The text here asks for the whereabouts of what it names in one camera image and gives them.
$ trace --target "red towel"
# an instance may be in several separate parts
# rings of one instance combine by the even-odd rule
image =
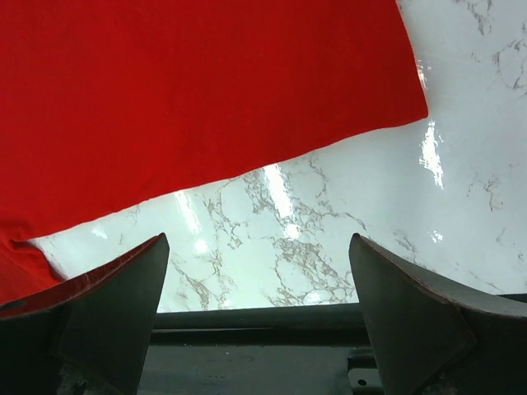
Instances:
[[[0,304],[26,240],[427,116],[395,0],[0,2]]]

